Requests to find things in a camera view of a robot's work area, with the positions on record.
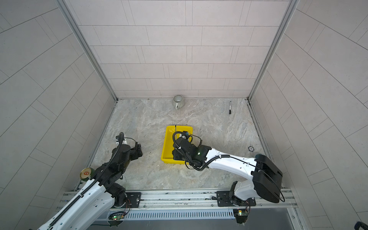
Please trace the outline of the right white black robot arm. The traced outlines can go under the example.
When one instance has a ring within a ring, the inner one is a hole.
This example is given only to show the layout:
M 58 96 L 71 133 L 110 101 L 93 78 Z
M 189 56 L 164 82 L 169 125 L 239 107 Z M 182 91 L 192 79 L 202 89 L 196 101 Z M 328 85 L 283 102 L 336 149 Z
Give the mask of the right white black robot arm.
M 245 207 L 251 199 L 260 197 L 271 203 L 285 202 L 282 194 L 281 170 L 265 155 L 245 158 L 223 153 L 210 146 L 196 146 L 193 135 L 186 131 L 176 131 L 172 135 L 173 158 L 182 160 L 190 170 L 220 169 L 245 178 L 243 182 L 233 182 L 226 204 Z

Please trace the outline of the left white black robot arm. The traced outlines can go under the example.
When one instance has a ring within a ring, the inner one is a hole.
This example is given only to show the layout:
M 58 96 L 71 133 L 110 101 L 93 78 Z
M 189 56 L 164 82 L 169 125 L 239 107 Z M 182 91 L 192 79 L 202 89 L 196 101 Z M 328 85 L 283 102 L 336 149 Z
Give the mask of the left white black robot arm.
M 124 208 L 121 216 L 130 211 L 132 203 L 126 189 L 116 181 L 122 179 L 129 163 L 143 153 L 139 143 L 129 146 L 122 132 L 116 141 L 109 162 L 97 168 L 78 194 L 40 230 L 86 230 L 110 208 Z

